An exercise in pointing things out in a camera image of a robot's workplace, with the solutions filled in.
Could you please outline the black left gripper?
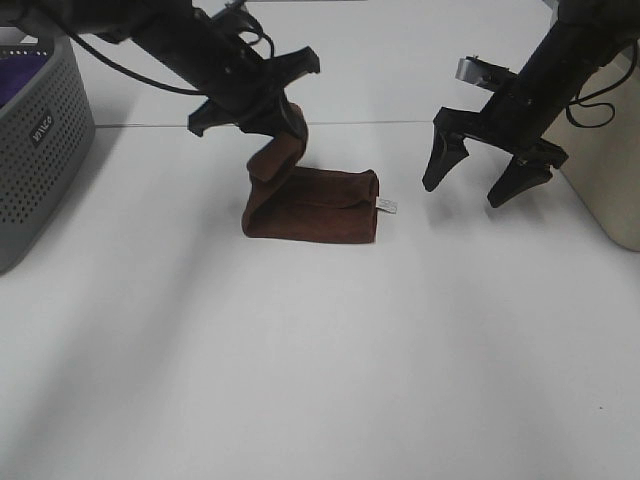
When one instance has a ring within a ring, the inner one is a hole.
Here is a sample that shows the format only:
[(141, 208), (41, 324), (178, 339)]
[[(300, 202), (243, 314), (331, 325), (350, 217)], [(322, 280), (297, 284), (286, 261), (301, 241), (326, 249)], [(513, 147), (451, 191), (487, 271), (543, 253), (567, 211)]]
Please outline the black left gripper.
[(244, 133), (276, 137), (287, 133), (303, 140), (306, 122), (301, 110), (290, 103), (285, 88), (307, 74), (320, 72), (320, 59), (310, 48), (270, 58), (264, 62), (264, 75), (230, 92), (248, 104), (240, 108), (224, 106), (219, 96), (202, 104), (188, 117), (188, 130), (201, 136), (212, 127), (234, 125)]

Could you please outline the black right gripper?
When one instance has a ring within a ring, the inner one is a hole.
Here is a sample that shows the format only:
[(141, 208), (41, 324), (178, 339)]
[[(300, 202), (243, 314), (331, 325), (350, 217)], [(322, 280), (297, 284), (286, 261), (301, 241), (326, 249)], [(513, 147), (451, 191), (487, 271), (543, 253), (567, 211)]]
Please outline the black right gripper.
[(434, 139), (423, 186), (434, 191), (469, 155), (464, 145), (467, 138), (513, 155), (487, 195), (493, 208), (548, 182), (550, 167), (558, 168), (568, 158), (562, 147), (543, 138), (559, 112), (558, 107), (533, 98), (517, 79), (494, 92), (478, 112), (441, 108), (433, 119)]

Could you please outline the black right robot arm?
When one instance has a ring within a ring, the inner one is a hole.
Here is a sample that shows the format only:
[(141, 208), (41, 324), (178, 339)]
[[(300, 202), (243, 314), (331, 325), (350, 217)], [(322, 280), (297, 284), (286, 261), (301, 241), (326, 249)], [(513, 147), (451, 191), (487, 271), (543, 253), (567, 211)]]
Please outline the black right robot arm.
[(518, 73), (467, 56), (456, 77), (492, 93), (478, 112), (443, 107), (436, 114), (430, 159), (422, 179), (432, 192), (468, 155), (466, 139), (492, 145), (512, 159), (488, 193), (497, 208), (548, 182), (567, 153), (544, 139), (556, 118), (581, 102), (584, 84), (639, 40), (636, 1), (561, 1), (557, 18)]

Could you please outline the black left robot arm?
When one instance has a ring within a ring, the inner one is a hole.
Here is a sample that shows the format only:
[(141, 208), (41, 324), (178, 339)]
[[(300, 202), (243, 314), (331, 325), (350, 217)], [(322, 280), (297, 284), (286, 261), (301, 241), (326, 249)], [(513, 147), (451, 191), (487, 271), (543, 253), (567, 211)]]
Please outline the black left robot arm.
[[(254, 47), (269, 41), (242, 1), (228, 1), (214, 15), (190, 1), (4, 1), (1, 23), (37, 38), (67, 36), (111, 68), (155, 88), (206, 101), (188, 118), (201, 136), (212, 127), (235, 125), (244, 133), (303, 140), (301, 111), (286, 87), (320, 71), (309, 47), (263, 57)], [(177, 88), (133, 72), (83, 40), (91, 34), (111, 43), (130, 40), (188, 83)]]

